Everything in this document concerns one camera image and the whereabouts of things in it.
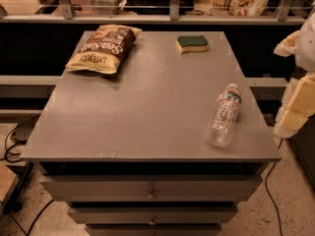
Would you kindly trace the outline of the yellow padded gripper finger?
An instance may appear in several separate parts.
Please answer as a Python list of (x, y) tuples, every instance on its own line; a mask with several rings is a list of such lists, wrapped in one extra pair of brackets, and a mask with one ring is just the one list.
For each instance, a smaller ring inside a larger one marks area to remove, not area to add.
[(274, 133), (280, 138), (291, 138), (315, 114), (315, 73), (301, 79), (291, 78), (287, 84), (282, 106), (276, 116)]
[(287, 57), (294, 54), (296, 52), (296, 42), (298, 35), (298, 30), (288, 35), (276, 46), (274, 53), (282, 57)]

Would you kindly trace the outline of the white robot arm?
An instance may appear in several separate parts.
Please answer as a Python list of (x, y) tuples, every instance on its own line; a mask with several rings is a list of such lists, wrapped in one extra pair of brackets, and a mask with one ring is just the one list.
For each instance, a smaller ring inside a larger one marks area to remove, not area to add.
[(274, 53), (283, 57), (294, 55), (296, 66), (306, 72), (301, 79), (290, 79), (276, 116), (275, 135), (291, 138), (315, 114), (315, 14), (279, 43)]

